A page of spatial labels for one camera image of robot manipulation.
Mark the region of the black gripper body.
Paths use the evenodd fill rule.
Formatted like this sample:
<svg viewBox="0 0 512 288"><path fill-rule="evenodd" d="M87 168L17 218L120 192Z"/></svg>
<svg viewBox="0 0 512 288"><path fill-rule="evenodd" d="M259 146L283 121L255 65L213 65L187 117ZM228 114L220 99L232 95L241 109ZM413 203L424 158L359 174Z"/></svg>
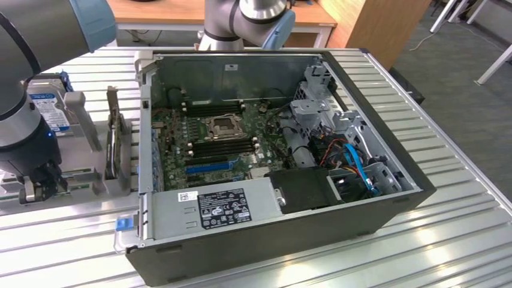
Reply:
<svg viewBox="0 0 512 288"><path fill-rule="evenodd" d="M57 137L41 118L32 134L20 142L1 147L1 170L17 176L47 178L48 163L57 166L61 155Z"/></svg>

